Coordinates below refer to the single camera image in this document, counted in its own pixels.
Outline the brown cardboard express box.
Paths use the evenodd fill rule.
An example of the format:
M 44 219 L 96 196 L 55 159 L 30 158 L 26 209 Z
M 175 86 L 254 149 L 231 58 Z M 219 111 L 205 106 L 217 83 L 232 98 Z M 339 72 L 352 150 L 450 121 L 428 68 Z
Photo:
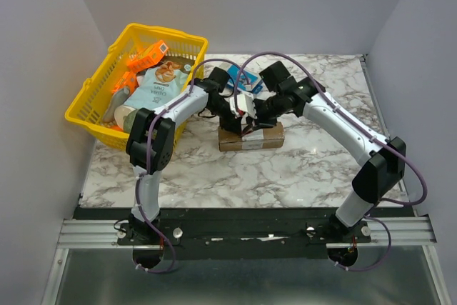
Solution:
M 254 131 L 243 137 L 218 128 L 219 151 L 248 151 L 258 149 L 277 149 L 284 143 L 283 124 L 278 122 L 275 127 Z

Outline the red black utility knife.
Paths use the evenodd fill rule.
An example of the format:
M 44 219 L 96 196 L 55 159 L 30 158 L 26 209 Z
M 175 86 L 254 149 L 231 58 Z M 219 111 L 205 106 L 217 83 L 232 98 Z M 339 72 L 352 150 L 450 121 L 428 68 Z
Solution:
M 241 137 L 245 137 L 255 131 L 255 128 L 252 124 L 246 125 L 241 131 Z

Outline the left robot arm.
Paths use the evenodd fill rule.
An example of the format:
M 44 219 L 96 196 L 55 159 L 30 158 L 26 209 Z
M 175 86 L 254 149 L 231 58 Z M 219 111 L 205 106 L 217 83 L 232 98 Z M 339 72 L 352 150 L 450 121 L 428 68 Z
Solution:
M 165 237 L 153 222 L 160 212 L 159 185 L 161 172 L 171 160 L 176 129 L 194 114 L 208 109 L 219 117 L 222 129 L 241 133 L 241 118 L 232 113 L 221 95 L 229 74 L 216 67 L 209 77 L 197 79 L 185 92 L 165 105 L 136 113 L 126 153 L 136 173 L 135 204 L 129 223 L 142 244 L 153 243 L 158 235 Z

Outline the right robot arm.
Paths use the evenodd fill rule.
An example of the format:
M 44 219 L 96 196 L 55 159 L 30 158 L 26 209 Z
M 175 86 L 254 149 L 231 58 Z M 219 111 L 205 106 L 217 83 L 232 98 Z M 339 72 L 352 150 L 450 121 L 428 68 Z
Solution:
M 352 191 L 331 216 L 327 231 L 338 242 L 354 234 L 354 226 L 375 207 L 404 176 L 406 144 L 372 131 L 345 110 L 308 77 L 300 81 L 277 61 L 260 72 L 272 96 L 254 100 L 255 118 L 247 118 L 245 134 L 270 129 L 278 117 L 293 112 L 320 126 L 341 144 L 361 167 L 351 182 Z

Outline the blue razor box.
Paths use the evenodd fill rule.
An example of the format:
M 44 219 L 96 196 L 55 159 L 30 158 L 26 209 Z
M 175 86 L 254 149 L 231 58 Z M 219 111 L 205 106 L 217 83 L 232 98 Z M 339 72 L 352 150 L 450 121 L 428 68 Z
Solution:
M 226 88 L 232 90 L 238 75 L 239 68 L 227 62 L 222 63 L 220 68 L 228 73 L 229 80 L 227 81 Z M 252 94 L 258 94 L 262 88 L 263 81 L 261 77 L 249 69 L 244 69 L 238 81 L 238 90 L 247 91 Z

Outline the orange snack box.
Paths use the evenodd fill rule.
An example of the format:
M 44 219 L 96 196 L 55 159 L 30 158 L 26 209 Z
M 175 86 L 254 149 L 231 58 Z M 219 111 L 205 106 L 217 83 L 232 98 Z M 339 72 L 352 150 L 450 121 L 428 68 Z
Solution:
M 127 64 L 129 71 L 138 73 L 157 65 L 165 57 L 168 50 L 169 47 L 164 40 L 157 41 L 130 60 Z

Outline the light blue chips bag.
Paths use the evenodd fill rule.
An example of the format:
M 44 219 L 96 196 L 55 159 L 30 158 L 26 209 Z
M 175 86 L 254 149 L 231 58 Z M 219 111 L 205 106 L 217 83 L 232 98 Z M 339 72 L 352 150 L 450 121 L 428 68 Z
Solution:
M 156 66 L 148 68 L 139 87 L 124 102 L 134 109 L 154 110 L 181 93 L 187 82 L 193 61 L 180 56 L 166 56 Z

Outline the yellow plastic basket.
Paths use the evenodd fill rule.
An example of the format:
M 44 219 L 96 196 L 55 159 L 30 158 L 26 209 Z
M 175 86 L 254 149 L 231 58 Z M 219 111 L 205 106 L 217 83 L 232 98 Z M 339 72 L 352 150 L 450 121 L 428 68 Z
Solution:
M 126 150 L 129 135 L 112 129 L 115 125 L 104 123 L 102 117 L 111 100 L 111 90 L 128 71 L 127 63 L 148 46 L 163 40 L 169 47 L 169 56 L 182 56 L 199 64 L 205 59 L 208 39 L 162 26 L 131 23 L 125 27 L 108 54 L 83 83 L 81 90 L 65 112 L 65 119 L 87 130 L 101 143 L 121 151 Z

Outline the green melon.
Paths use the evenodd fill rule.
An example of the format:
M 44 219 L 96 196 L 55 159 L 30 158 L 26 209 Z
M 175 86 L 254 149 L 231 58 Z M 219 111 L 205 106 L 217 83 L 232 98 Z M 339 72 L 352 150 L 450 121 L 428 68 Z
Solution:
M 127 134 L 131 133 L 132 127 L 134 125 L 135 117 L 136 117 L 138 111 L 139 111 L 138 109 L 135 109 L 132 112 L 130 112 L 128 115 L 126 115 L 124 118 L 123 130 Z

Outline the orange packet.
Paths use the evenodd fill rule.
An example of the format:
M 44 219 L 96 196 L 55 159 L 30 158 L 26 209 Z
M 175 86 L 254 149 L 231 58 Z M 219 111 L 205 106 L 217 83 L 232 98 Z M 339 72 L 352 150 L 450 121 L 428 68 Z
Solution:
M 138 86 L 139 86 L 139 83 L 136 78 L 136 73 L 134 73 L 132 71 L 126 71 L 123 74 L 123 76 L 117 81 L 117 83 L 111 90 L 111 93 L 115 94 L 120 89 L 127 87 L 129 90 L 129 93 L 132 94 Z

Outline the white round jar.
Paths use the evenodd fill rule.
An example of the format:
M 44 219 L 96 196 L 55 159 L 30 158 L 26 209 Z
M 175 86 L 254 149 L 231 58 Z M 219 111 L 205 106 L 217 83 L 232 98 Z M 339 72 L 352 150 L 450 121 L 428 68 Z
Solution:
M 114 120 L 116 125 L 119 126 L 121 129 L 124 129 L 124 121 L 125 118 L 136 109 L 131 106 L 120 105 L 114 111 Z

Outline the beige bottle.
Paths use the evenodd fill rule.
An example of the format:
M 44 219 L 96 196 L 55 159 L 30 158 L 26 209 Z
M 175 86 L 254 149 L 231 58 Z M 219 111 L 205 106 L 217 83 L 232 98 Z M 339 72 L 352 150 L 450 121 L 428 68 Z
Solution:
M 114 112 L 115 110 L 124 104 L 124 102 L 130 97 L 130 88 L 125 86 L 117 91 L 112 95 L 111 100 L 109 102 L 108 108 L 104 113 L 102 121 L 104 123 L 110 123 L 114 120 Z

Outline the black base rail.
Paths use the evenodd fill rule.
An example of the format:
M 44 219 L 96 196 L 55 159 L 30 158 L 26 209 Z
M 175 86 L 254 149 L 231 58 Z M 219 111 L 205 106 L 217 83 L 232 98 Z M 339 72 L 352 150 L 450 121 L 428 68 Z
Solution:
M 74 219 L 114 230 L 108 243 L 131 247 L 142 259 L 352 259 L 386 230 L 364 219 L 352 229 L 337 224 L 333 208 L 163 208 L 152 226 L 129 209 L 77 208 Z

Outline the aluminium frame rail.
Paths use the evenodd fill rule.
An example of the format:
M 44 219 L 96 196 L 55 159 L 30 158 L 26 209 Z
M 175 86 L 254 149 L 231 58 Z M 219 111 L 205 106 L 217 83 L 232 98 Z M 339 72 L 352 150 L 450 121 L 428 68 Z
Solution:
M 110 249 L 118 247 L 114 220 L 65 220 L 57 246 L 60 249 Z

